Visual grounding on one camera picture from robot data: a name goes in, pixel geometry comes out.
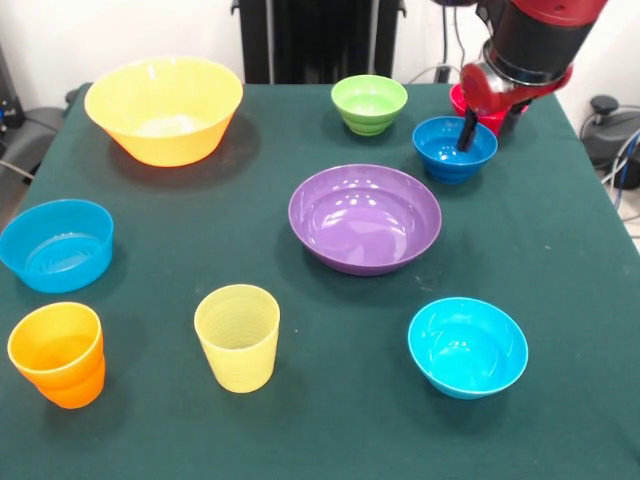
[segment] plastic cup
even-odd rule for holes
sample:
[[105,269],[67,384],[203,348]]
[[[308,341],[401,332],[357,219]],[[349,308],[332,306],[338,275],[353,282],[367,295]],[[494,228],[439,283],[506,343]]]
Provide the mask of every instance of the plastic cup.
[[72,302],[53,303],[24,317],[9,336],[9,359],[46,398],[80,408],[104,386],[102,325],[96,312]]
[[205,297],[194,326],[218,383],[248,393],[273,374],[280,307],[269,292],[253,285],[229,285]]

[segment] cable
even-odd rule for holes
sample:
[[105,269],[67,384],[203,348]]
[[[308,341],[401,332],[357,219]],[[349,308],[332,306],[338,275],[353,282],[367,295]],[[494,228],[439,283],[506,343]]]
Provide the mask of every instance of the cable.
[[618,183],[618,193],[616,195],[616,210],[620,208],[620,202],[622,202],[622,185],[624,181],[627,179],[627,171],[629,170],[629,162],[627,162],[622,169],[622,175],[620,176],[620,182]]
[[631,217],[621,218],[623,222],[630,222],[631,220],[635,220],[636,218],[640,218],[640,213],[633,215]]
[[447,33],[447,9],[443,5],[442,6],[442,40],[444,43],[443,52],[442,52],[442,64],[447,63],[449,58],[449,39]]
[[458,46],[462,51],[462,58],[460,59],[460,70],[462,70],[462,67],[464,67],[464,58],[467,56],[467,51],[464,49],[464,45],[462,45],[462,40],[460,39],[460,29],[458,27],[458,7],[454,7],[453,9],[453,28],[456,31]]
[[629,170],[628,159],[631,158],[631,155],[633,155],[633,152],[636,149],[637,144],[638,144],[638,135],[635,136],[635,138],[627,148],[627,154],[626,154],[627,162],[625,162],[624,168],[622,169],[622,175],[620,176],[620,181],[618,182],[618,194],[616,195],[616,203],[615,203],[616,210],[620,208],[620,202],[622,201],[622,186],[624,185],[624,182],[627,179],[627,171]]
[[13,170],[14,172],[19,173],[20,175],[28,178],[29,180],[33,180],[35,178],[29,172],[22,170],[20,167],[16,167],[15,165],[10,164],[9,162],[5,162],[4,160],[0,160],[0,166],[8,168],[9,170]]
[[[631,155],[633,155],[633,152],[635,151],[637,142],[638,142],[638,136],[640,136],[640,128],[638,130],[636,130],[633,135],[631,135],[624,143],[624,145],[622,146],[622,148],[618,151],[618,155],[616,155],[616,159],[613,162],[613,167],[611,169],[611,178],[609,179],[609,192],[611,193],[611,195],[613,195],[613,191],[615,189],[615,179],[616,179],[616,175],[617,173],[622,170],[626,165],[627,162],[629,161],[629,158],[631,158]],[[623,152],[625,151],[625,149],[627,150],[627,155],[625,155],[623,157]]]
[[437,65],[432,65],[430,67],[425,68],[419,74],[417,74],[415,77],[413,77],[411,80],[409,80],[407,83],[408,84],[412,84],[413,82],[415,82],[417,79],[419,79],[425,73],[428,73],[431,70],[435,70],[436,68],[440,68],[440,67],[448,67],[448,68],[450,68],[452,70],[455,70],[456,72],[458,72],[458,75],[460,75],[460,70],[458,69],[458,67],[456,67],[454,65],[451,65],[449,63],[439,63]]
[[47,125],[46,123],[41,122],[40,120],[37,120],[37,119],[32,118],[32,117],[24,117],[24,119],[25,119],[27,122],[37,123],[38,125],[40,125],[41,127],[46,128],[47,130],[51,130],[51,131],[52,131],[52,132],[54,132],[54,133],[58,133],[58,129],[57,129],[57,128],[52,127],[51,125]]
[[624,157],[624,152],[627,149],[627,146],[629,145],[629,143],[631,141],[633,141],[633,139],[640,135],[640,128],[638,130],[636,130],[635,132],[633,132],[633,134],[631,134],[627,140],[625,140],[625,142],[622,144],[622,147],[620,148],[620,150],[618,150],[617,155],[614,157],[614,162],[613,162],[613,168],[611,169],[611,173],[609,173],[608,175],[606,175],[602,180],[600,180],[600,182],[604,185],[607,182],[611,182],[610,186],[609,186],[609,191],[610,193],[613,195],[613,190],[614,190],[614,185],[613,185],[613,181],[614,178],[616,176],[616,174],[622,170],[624,168],[624,166],[627,164],[627,159]]

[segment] purple bowl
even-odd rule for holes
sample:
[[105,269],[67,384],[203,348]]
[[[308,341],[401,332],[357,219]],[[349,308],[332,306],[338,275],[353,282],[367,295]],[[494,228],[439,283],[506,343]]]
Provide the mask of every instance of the purple bowl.
[[440,233],[438,201],[415,178],[379,165],[343,165],[305,180],[289,223],[323,263],[352,275],[381,275],[424,253]]

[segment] table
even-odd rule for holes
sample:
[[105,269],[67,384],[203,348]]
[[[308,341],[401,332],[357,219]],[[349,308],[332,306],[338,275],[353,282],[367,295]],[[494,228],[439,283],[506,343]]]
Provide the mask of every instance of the table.
[[[104,327],[107,381],[87,408],[49,404],[0,357],[0,478],[637,479],[640,261],[557,100],[534,102],[468,183],[438,185],[411,145],[450,112],[447,87],[409,87],[395,124],[357,138],[328,86],[247,86],[213,158],[133,161],[71,110],[25,205],[81,197],[116,223],[95,284],[49,296],[0,270],[0,339],[32,309],[87,303]],[[444,226],[387,276],[334,272],[289,229],[305,178],[343,163],[416,176]],[[210,291],[269,290],[282,309],[276,371],[250,395],[215,382],[193,329]],[[444,296],[485,299],[524,330],[529,366],[479,401],[438,394],[412,363],[413,314]]]

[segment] blue bowl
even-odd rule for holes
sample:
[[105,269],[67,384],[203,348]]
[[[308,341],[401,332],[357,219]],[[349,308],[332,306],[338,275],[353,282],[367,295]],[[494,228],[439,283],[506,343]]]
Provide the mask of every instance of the blue bowl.
[[512,385],[527,366],[527,340],[509,315],[472,298],[430,303],[409,327],[409,351],[442,393],[471,400]]
[[104,273],[113,252],[113,219],[85,200],[56,200],[20,214],[0,237],[0,259],[44,293],[82,288]]
[[427,173],[441,183],[455,185],[469,180],[498,151],[498,139],[478,124],[471,148],[460,152],[456,144],[464,118],[434,117],[413,131],[413,146]]

